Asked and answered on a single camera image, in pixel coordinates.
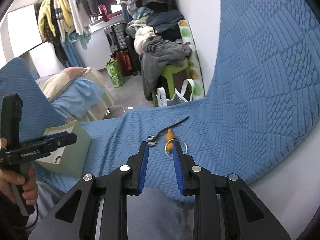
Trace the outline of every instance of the gray floor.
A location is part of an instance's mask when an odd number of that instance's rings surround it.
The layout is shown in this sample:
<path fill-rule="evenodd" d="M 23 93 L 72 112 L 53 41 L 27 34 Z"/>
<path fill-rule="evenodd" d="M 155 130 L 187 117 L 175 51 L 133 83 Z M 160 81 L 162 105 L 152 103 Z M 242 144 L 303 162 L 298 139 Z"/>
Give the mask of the gray floor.
<path fill-rule="evenodd" d="M 133 108 L 149 108 L 153 107 L 153 103 L 144 98 L 142 90 L 142 77 L 128 76 L 125 77 L 124 85 L 120 88 L 114 88 L 107 71 L 102 71 L 101 74 L 105 78 L 106 86 L 108 87 L 115 105 Z"/>

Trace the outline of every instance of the human hand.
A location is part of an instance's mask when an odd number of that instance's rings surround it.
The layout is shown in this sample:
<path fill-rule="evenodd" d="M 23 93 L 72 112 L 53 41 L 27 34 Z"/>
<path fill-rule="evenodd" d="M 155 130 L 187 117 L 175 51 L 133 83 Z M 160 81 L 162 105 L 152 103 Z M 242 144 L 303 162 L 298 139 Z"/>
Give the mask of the human hand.
<path fill-rule="evenodd" d="M 0 191 L 4 194 L 12 203 L 16 203 L 16 200 L 11 192 L 10 183 L 16 185 L 22 185 L 23 198 L 26 200 L 27 205 L 35 205 L 38 198 L 38 185 L 36 183 L 35 168 L 32 165 L 29 170 L 29 179 L 25 181 L 25 178 L 17 174 L 14 171 L 0 169 Z"/>

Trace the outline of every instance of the green gift bag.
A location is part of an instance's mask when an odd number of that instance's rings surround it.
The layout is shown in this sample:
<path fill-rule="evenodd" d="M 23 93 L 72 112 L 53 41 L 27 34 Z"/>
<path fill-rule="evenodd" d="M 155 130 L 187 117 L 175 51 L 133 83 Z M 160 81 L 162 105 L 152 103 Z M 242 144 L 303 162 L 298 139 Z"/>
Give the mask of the green gift bag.
<path fill-rule="evenodd" d="M 119 69 L 119 64 L 116 60 L 110 60 L 107 65 L 106 68 L 108 70 L 108 74 L 110 77 L 110 80 L 113 84 L 114 88 L 119 88 L 123 86 L 124 83 L 124 78 L 122 76 L 122 73 Z"/>
<path fill-rule="evenodd" d="M 82 169 L 87 156 L 91 137 L 82 128 L 78 121 L 73 121 L 59 127 L 50 127 L 44 131 L 44 135 L 51 135 L 60 132 L 73 132 L 78 139 L 75 144 L 61 147 L 51 155 L 36 160 L 47 170 L 74 178 L 82 177 Z"/>

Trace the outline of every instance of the silver bangle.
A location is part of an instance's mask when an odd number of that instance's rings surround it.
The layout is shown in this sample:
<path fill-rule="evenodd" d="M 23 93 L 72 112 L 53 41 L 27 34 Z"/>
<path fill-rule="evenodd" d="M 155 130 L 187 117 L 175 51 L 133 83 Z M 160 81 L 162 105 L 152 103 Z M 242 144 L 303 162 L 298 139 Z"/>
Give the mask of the silver bangle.
<path fill-rule="evenodd" d="M 167 155 L 168 158 L 170 158 L 170 159 L 173 160 L 173 158 L 170 157 L 169 154 L 168 154 L 168 152 L 167 152 L 167 145 L 168 145 L 168 143 L 170 143 L 170 142 L 172 142 L 172 141 L 173 141 L 173 142 L 182 142 L 182 143 L 184 144 L 185 148 L 186 148 L 186 152 L 185 152 L 184 154 L 187 154 L 187 152 L 188 152 L 188 146 L 187 146 L 187 144 L 186 144 L 184 141 L 182 141 L 181 139 L 176 139 L 176 138 L 174 138 L 174 139 L 171 139 L 171 140 L 167 141 L 167 143 L 166 143 L 165 146 L 164 146 L 164 153 L 165 153 L 165 155 Z"/>

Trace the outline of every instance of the yellow cardigan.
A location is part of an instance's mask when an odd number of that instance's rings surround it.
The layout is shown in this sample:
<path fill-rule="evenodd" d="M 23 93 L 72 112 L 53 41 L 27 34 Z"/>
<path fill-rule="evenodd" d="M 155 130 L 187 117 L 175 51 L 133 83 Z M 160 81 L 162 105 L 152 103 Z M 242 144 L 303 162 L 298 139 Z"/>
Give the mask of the yellow cardigan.
<path fill-rule="evenodd" d="M 56 36 L 56 31 L 54 29 L 54 25 L 51 21 L 51 9 L 50 9 L 50 1 L 51 0 L 44 0 L 40 6 L 39 10 L 39 18 L 38 18 L 38 27 L 40 31 L 40 35 L 44 36 L 44 18 L 47 17 L 49 27 L 53 33 L 53 36 Z"/>
<path fill-rule="evenodd" d="M 72 27 L 74 23 L 69 3 L 66 0 L 59 0 L 59 3 L 67 26 Z"/>

